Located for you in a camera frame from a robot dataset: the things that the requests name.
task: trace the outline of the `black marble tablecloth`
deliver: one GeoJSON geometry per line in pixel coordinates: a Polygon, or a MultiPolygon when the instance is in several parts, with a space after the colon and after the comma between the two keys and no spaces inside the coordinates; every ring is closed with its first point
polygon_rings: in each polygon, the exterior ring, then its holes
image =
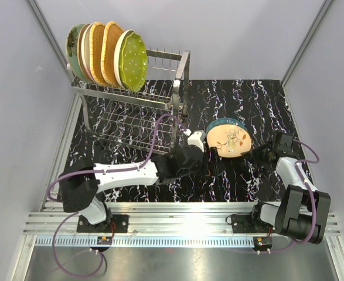
{"type": "MultiPolygon", "coordinates": [[[[95,124],[108,101],[88,97],[87,102],[90,121],[95,124]]],[[[189,129],[205,130],[211,121],[222,117],[243,122],[253,138],[254,147],[269,140],[274,130],[298,137],[278,80],[192,80],[189,88],[189,129]]],[[[103,151],[86,133],[81,111],[66,166],[71,166],[81,157],[104,164],[139,162],[145,159],[146,154],[118,145],[109,145],[103,151]]],[[[275,171],[258,170],[243,158],[223,160],[227,170],[220,176],[188,176],[165,186],[122,187],[108,191],[107,201],[276,201],[282,197],[285,188],[275,171]]]]}

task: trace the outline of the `white wall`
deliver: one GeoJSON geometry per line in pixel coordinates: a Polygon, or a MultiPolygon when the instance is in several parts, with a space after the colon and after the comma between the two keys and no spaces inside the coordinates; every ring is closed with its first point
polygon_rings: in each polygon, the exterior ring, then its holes
{"type": "Polygon", "coordinates": [[[344,1],[335,1],[286,86],[302,140],[321,157],[316,185],[332,197],[344,238],[344,1]]]}
{"type": "Polygon", "coordinates": [[[192,52],[194,79],[281,79],[323,0],[38,0],[61,49],[78,23],[114,20],[147,46],[192,52]]]}
{"type": "Polygon", "coordinates": [[[73,94],[24,0],[0,0],[0,281],[43,198],[73,94]]]}

